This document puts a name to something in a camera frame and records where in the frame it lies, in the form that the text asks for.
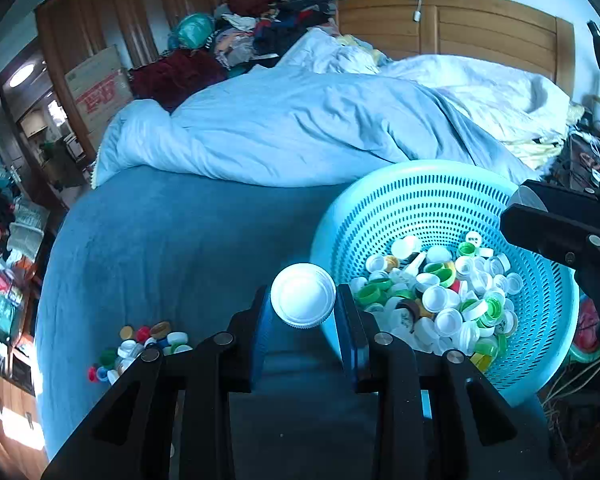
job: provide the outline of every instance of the plastic bag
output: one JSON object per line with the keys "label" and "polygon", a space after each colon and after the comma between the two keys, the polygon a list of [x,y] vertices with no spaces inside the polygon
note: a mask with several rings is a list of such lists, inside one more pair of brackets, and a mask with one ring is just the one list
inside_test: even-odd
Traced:
{"label": "plastic bag", "polygon": [[200,48],[213,31],[213,20],[201,12],[190,14],[175,29],[180,46],[187,48]]}

